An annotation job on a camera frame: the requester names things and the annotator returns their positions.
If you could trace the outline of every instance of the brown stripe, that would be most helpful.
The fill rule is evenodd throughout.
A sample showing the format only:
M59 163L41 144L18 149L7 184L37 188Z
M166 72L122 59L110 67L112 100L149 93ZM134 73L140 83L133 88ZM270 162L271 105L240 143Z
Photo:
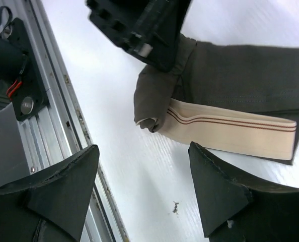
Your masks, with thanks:
M177 122L179 122L180 124L183 124L183 125L189 125L189 124L192 124L192 123L212 123L212 124L220 124L220 125L232 125L232 126L239 126L239 127L245 127L245 128L252 128L252 129L260 129L260 130L272 130L272 131L280 131L280 132L295 132L295 130L277 130L277 129L270 129L270 128L262 128L262 127L252 127L252 126L246 126L246 125L237 125L237 124L227 124L227 123L222 123L222 122L213 122L213 121L206 121L206 120L195 120L195 119L199 119L199 118L194 118L192 122L190 123L183 123L182 121L184 120L181 120L180 118L178 118L175 113L170 113L168 112L169 115L171 115L173 118L175 118L175 120Z
M173 113L174 115L177 116L177 114L175 112L173 112L172 110L168 109L168 111L170 111L171 113ZM244 122L244 121L234 121L234 120L222 119L222 118L214 118L214 117L195 117L195 118L190 119L190 120L184 120L184 119L181 119L181 118L178 117L178 119L181 120L181 121L183 121L183 122L190 122L190 121L194 121L194 120L198 120L198 119L209 119L209 120L228 121L228 122L241 123L241 124L262 125L262 126L270 126L270 127L286 128L286 129L296 128L297 127L297 126L287 127L287 126L280 126L280 125L268 125L268 124L261 124L261 123L252 123L252 122Z

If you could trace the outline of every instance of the beige fabric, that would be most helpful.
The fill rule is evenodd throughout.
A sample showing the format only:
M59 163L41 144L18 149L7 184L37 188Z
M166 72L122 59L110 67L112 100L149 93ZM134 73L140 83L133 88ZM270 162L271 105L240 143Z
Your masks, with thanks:
M171 99L160 134L183 144L290 160L296 122Z

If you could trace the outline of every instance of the gray towel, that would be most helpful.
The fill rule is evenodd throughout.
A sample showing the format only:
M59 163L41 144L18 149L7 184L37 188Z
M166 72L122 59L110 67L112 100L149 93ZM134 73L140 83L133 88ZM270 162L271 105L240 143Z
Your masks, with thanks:
M158 131L171 97L189 103L297 122L299 139L299 48L217 46L180 36L169 73L146 66L134 94L135 122Z

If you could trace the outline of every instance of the black cable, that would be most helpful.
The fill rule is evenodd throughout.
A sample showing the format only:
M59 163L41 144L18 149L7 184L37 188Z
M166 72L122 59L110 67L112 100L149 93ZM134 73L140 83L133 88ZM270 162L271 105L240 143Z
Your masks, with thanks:
M1 6L0 7L0 26L2 24L2 13L3 13L4 9L6 9L7 12L8 12L8 14L9 14L8 21L7 21L7 23L4 26L4 29L5 29L10 24L10 22L12 21L12 19L13 19L13 13L12 13L12 11L11 11L11 9L9 7L7 7L7 6Z

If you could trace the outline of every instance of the table surface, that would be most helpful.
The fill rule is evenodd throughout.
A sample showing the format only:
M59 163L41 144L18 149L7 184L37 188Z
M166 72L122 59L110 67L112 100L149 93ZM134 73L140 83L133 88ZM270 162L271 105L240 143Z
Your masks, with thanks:
M130 240L208 241L188 146L134 124L133 93L144 64L116 48L89 22L84 1L42 3ZM215 44L299 47L299 0L193 0L182 32ZM299 187L299 145L294 166L214 153L256 176Z

